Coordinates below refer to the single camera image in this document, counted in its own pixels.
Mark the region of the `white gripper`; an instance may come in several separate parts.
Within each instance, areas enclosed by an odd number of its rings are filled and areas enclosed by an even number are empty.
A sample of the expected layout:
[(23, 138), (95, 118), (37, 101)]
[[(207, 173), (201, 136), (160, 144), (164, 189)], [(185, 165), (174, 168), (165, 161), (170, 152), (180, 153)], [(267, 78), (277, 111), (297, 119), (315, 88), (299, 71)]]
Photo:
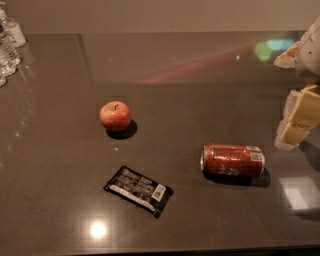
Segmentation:
[[(307, 83), (320, 83), (320, 17), (286, 51), (276, 57), (274, 65), (294, 68)], [(291, 151), (320, 124), (320, 86), (308, 84), (300, 91), (291, 90), (283, 110), (274, 145)]]

